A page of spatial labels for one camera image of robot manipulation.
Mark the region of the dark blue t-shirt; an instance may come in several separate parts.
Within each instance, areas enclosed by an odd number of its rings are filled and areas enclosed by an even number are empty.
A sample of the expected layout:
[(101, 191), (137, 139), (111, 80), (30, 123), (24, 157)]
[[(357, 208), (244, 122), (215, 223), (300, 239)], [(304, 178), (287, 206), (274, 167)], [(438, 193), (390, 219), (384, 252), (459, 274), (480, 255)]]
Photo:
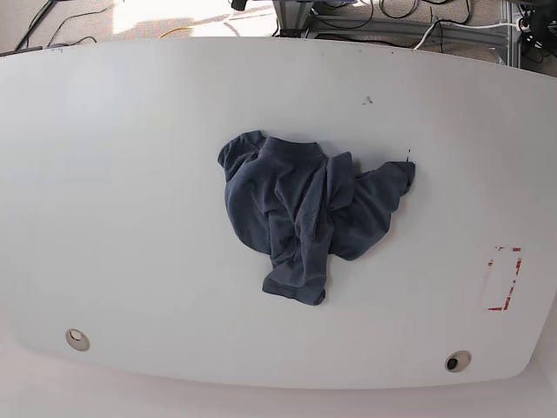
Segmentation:
[(263, 291), (309, 306), (325, 299), (328, 257), (352, 261), (383, 239), (415, 176), (408, 160), (358, 173), (350, 152), (261, 131), (228, 142), (218, 163), (234, 232), (272, 263)]

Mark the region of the red tape rectangle marking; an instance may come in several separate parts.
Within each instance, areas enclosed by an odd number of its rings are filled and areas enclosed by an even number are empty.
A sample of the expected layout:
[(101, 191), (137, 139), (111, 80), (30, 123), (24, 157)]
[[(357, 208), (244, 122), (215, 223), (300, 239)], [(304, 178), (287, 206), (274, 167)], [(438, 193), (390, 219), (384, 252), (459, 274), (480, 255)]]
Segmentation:
[(496, 246), (487, 265), (482, 306), (491, 312), (506, 311), (519, 277), (523, 251), (521, 247)]

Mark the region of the right table grommet hole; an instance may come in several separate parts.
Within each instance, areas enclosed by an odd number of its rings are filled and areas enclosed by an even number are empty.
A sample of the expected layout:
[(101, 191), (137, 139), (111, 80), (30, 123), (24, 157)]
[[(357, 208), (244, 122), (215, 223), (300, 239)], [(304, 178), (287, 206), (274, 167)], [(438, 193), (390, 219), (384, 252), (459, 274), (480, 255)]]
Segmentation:
[(445, 361), (445, 370), (449, 373), (460, 373), (471, 363), (472, 356), (466, 350), (450, 354)]

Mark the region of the table grommet hole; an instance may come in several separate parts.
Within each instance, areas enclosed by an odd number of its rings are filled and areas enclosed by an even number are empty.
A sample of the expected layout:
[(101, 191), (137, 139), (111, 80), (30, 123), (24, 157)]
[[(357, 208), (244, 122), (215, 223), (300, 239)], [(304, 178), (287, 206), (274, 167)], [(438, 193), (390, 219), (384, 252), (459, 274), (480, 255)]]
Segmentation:
[(445, 370), (449, 373), (460, 373), (471, 363), (472, 356), (466, 350), (450, 354), (445, 361)]
[(91, 344), (88, 337), (77, 329), (68, 329), (65, 332), (65, 339), (73, 349), (79, 352), (86, 352), (90, 349)]

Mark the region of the left table grommet hole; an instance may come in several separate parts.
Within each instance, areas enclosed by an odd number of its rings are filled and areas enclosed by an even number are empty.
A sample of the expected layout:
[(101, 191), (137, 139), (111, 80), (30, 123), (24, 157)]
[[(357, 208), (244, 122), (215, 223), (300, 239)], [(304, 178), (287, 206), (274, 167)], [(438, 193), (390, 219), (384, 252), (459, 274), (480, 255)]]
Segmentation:
[(86, 352), (90, 349), (91, 344), (88, 337), (77, 329), (68, 329), (65, 332), (65, 339), (73, 349), (79, 352)]

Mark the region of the aluminium frame rail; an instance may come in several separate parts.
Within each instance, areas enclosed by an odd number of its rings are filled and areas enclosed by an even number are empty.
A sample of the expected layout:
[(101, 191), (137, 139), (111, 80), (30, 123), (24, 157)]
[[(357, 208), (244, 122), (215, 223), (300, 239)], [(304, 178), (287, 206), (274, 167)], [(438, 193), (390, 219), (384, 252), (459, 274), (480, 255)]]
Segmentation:
[(477, 55), (522, 64), (518, 7), (509, 1), (274, 1), (280, 37), (323, 38)]

